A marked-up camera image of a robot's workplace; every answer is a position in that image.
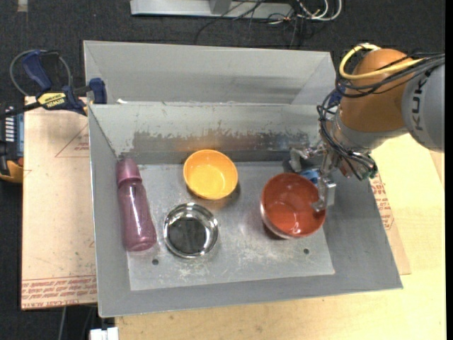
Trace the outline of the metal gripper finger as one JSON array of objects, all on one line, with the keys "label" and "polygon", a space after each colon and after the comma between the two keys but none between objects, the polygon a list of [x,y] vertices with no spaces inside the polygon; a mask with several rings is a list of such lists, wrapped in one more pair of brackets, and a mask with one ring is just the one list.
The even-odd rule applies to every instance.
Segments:
[{"label": "metal gripper finger", "polygon": [[336,183],[328,178],[319,177],[317,181],[317,188],[319,199],[311,206],[316,212],[321,212],[334,204]]}]

